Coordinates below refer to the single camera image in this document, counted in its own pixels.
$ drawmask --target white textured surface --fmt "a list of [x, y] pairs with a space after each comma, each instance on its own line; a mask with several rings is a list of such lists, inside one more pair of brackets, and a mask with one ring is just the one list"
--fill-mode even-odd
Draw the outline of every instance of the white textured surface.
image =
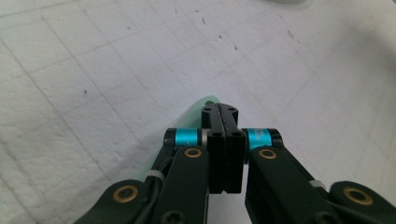
[[[391, 0], [1, 1], [0, 223], [73, 223], [210, 94], [396, 204], [395, 21]], [[249, 223], [243, 194], [209, 206]]]

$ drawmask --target black plastic part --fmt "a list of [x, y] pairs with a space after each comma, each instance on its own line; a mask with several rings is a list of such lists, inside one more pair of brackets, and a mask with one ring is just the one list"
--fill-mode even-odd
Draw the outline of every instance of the black plastic part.
[[282, 135], [280, 135], [277, 129], [267, 129], [268, 132], [271, 134], [272, 146], [277, 148], [285, 147], [283, 145]]
[[[344, 193], [344, 190], [347, 188], [358, 189], [365, 192], [373, 199], [373, 203], [364, 205], [350, 200]], [[352, 196], [356, 199], [360, 198], [359, 193], [356, 195], [352, 194]], [[396, 208], [383, 197], [381, 197], [381, 195], [367, 187], [364, 187], [363, 185], [350, 181], [336, 182], [332, 184], [330, 189], [329, 200], [333, 203], [364, 214], [367, 217], [371, 217], [379, 223], [396, 223]], [[353, 215], [349, 215], [348, 213], [344, 213], [342, 215], [343, 219], [345, 219], [348, 223], [361, 223], [359, 216], [355, 217]]]
[[189, 158], [184, 154], [189, 148], [177, 151], [154, 209], [152, 224], [162, 223], [170, 212], [175, 220], [177, 213], [182, 214], [184, 223], [206, 223], [209, 153], [202, 147], [192, 147], [200, 149], [202, 154]]
[[157, 158], [152, 164], [152, 168], [151, 168], [152, 170], [158, 170], [164, 161], [166, 161], [167, 159], [173, 156], [174, 148], [175, 148], [175, 138], [176, 138], [176, 129], [175, 128], [167, 129], [165, 135], [163, 136], [163, 147], [161, 148]]
[[230, 105], [207, 105], [202, 109], [202, 128], [210, 153], [210, 193], [240, 193], [246, 135], [237, 127], [238, 110]]
[[[128, 203], [118, 203], [113, 194], [123, 186], [137, 187], [136, 197]], [[146, 185], [137, 180], [123, 180], [110, 186], [96, 204], [75, 224], [125, 224], [134, 223], [144, 204], [149, 200]]]
[[248, 129], [243, 128], [241, 130], [245, 133], [245, 136], [247, 137], [247, 141], [245, 142], [244, 164], [248, 164], [248, 159], [250, 157], [250, 142], [248, 140]]
[[[315, 180], [315, 178], [311, 174], [309, 174], [305, 167], [303, 167], [300, 162], [285, 147], [280, 147], [279, 149], [281, 149], [282, 153], [293, 163], [294, 167], [305, 177], [307, 181]], [[316, 188], [316, 190], [324, 199], [327, 199], [328, 192], [326, 191], [326, 189]]]
[[[269, 149], [274, 159], [259, 152]], [[314, 223], [319, 212], [335, 211], [308, 183], [281, 149], [258, 147], [250, 153], [245, 201], [252, 223]]]
[[198, 146], [202, 146], [202, 129], [197, 129], [198, 133]]

